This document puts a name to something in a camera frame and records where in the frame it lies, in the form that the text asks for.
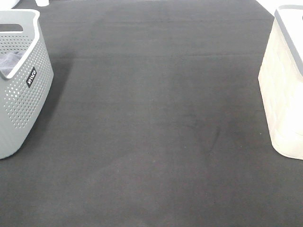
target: dark gray carpet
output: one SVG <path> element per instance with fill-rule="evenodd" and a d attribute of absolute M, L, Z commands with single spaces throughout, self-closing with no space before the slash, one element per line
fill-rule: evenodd
<path fill-rule="evenodd" d="M 18 8 L 33 8 L 23 0 Z M 52 0 L 45 106 L 0 161 L 1 227 L 300 227 L 270 144 L 254 0 Z"/>

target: laundry basket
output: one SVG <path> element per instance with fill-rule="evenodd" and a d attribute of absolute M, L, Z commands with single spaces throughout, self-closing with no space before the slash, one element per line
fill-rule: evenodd
<path fill-rule="evenodd" d="M 283 5 L 262 62 L 259 84 L 276 151 L 303 159 L 303 6 Z"/>
<path fill-rule="evenodd" d="M 0 158 L 15 153 L 33 127 L 53 80 L 53 70 L 38 22 L 31 9 L 0 11 L 0 24 L 23 31 L 0 32 L 0 54 L 25 51 L 7 75 L 0 72 Z"/>

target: basket label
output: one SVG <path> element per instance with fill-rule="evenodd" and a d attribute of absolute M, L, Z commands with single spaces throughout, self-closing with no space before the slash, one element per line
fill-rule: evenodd
<path fill-rule="evenodd" d="M 36 69 L 33 67 L 32 71 L 30 72 L 28 78 L 27 78 L 27 86 L 28 88 L 30 88 L 30 86 L 32 86 L 34 79 L 36 78 L 37 75 L 37 71 Z"/>

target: gray laundry basket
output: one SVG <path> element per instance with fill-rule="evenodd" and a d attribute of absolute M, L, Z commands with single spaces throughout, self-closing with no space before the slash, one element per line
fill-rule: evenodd
<path fill-rule="evenodd" d="M 0 32 L 0 53 L 25 51 L 11 73 L 0 72 L 0 159 L 15 153 L 33 127 L 53 80 L 38 18 L 31 9 L 0 10 L 0 24 L 23 31 Z"/>

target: gray towel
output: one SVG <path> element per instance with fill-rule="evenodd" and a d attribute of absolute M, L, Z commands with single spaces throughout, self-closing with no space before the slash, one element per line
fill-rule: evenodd
<path fill-rule="evenodd" d="M 12 71 L 24 53 L 25 51 L 0 54 L 0 71 L 4 76 L 7 76 Z"/>

